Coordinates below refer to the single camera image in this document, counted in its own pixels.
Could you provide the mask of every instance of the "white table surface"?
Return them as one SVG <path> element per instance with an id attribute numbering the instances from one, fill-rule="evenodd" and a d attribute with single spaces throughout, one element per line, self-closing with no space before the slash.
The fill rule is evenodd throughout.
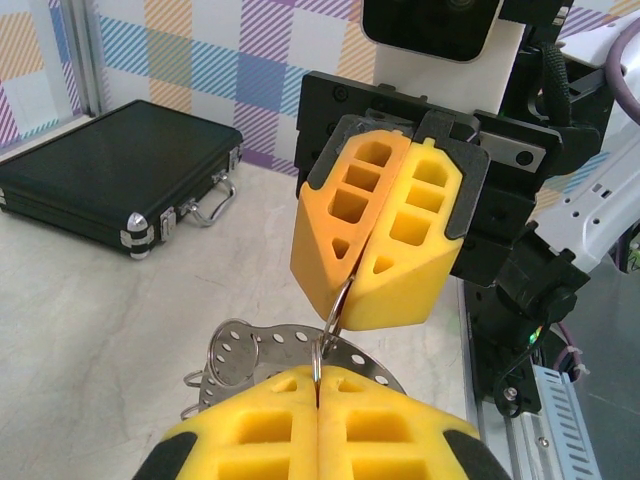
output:
<path id="1" fill-rule="evenodd" d="M 0 478 L 129 479 L 197 401 L 182 377 L 221 321 L 322 326 L 289 272 L 295 180 L 250 165 L 232 179 L 218 224 L 187 219 L 141 262 L 0 214 Z M 423 325 L 345 336 L 464 418 L 456 285 Z"/>

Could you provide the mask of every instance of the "purple cable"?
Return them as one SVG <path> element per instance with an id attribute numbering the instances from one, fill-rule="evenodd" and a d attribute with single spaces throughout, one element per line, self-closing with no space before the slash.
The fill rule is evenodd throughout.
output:
<path id="1" fill-rule="evenodd" d="M 613 92 L 622 110 L 629 115 L 634 122 L 640 125 L 640 103 L 636 100 L 633 92 L 627 86 L 622 75 L 622 53 L 629 42 L 640 33 L 640 18 L 634 20 L 631 25 L 625 28 L 618 38 L 613 42 L 609 53 L 607 54 L 607 62 L 605 64 L 605 74 L 607 83 Z"/>
<path id="2" fill-rule="evenodd" d="M 565 359 L 565 357 L 569 354 L 569 347 L 575 348 L 576 346 L 576 344 L 573 341 L 573 336 L 571 335 L 571 332 L 569 332 L 569 329 L 565 327 L 562 322 L 558 322 L 558 328 L 560 328 L 560 331 L 564 335 L 564 338 L 567 341 L 567 346 L 562 349 L 562 351 L 558 355 L 558 358 L 556 358 L 556 361 L 553 363 L 553 369 L 555 371 L 559 371 L 560 364 Z M 580 357 L 580 354 L 576 351 L 573 352 L 573 363 L 575 363 L 576 365 L 580 365 L 582 363 L 582 358 Z M 578 380 L 582 372 L 580 370 L 575 370 L 575 372 L 576 372 L 576 380 Z"/>

